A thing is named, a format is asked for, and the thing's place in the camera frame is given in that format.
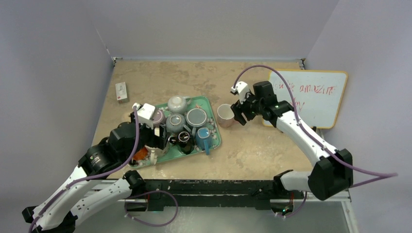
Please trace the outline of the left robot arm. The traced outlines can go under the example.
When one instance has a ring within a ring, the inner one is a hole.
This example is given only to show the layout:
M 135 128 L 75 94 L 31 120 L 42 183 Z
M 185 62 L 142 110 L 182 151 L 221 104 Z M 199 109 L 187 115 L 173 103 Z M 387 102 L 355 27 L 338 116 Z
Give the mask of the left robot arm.
M 165 124 L 150 127 L 140 116 L 131 114 L 123 122 L 90 147 L 66 181 L 42 204 L 22 211 L 31 233 L 72 233 L 75 228 L 106 206 L 132 197 L 138 199 L 152 193 L 136 171 L 127 171 L 121 178 L 95 194 L 86 193 L 109 175 L 125 167 L 133 156 L 146 147 L 164 149 L 168 137 Z

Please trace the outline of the grey flat-bottom mug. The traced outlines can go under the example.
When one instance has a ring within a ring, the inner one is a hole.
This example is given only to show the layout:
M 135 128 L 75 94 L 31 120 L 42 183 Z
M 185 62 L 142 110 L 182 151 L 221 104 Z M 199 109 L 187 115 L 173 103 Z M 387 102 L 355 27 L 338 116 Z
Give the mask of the grey flat-bottom mug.
M 202 108 L 193 108 L 186 114 L 186 122 L 192 128 L 200 128 L 205 126 L 208 120 L 208 115 Z

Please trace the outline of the pink faceted mug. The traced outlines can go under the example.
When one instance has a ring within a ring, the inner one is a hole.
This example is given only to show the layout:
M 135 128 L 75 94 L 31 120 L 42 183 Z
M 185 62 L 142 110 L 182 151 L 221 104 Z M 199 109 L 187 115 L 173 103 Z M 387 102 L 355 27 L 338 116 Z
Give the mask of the pink faceted mug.
M 222 127 L 222 128 L 228 128 L 230 126 L 233 125 L 233 123 L 235 122 L 234 120 L 234 113 L 231 109 L 231 105 L 230 104 L 221 104 L 218 108 L 217 108 L 217 121 L 218 124 Z

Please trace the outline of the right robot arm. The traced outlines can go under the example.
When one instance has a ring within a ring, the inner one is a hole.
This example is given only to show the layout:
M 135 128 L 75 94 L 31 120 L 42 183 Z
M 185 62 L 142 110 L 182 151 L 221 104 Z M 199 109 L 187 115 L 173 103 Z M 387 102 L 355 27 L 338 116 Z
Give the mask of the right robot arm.
M 245 125 L 255 116 L 262 116 L 292 139 L 312 165 L 310 172 L 287 170 L 274 176 L 274 194 L 283 198 L 294 190 L 306 191 L 319 200 L 326 200 L 348 189 L 353 184 L 353 171 L 341 162 L 351 165 L 351 153 L 324 141 L 296 114 L 289 102 L 278 101 L 269 81 L 255 83 L 253 89 L 250 91 L 245 82 L 231 87 L 231 94 L 239 97 L 231 105 L 234 119 Z

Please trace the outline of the blue textured mug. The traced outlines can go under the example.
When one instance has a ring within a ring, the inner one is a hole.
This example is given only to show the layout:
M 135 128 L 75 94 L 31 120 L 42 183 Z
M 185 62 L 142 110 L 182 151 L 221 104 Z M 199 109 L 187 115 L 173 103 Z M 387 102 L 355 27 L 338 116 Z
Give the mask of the blue textured mug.
M 195 135 L 196 145 L 201 150 L 204 150 L 206 155 L 210 155 L 210 148 L 212 146 L 212 135 L 208 128 L 203 127 L 197 130 Z

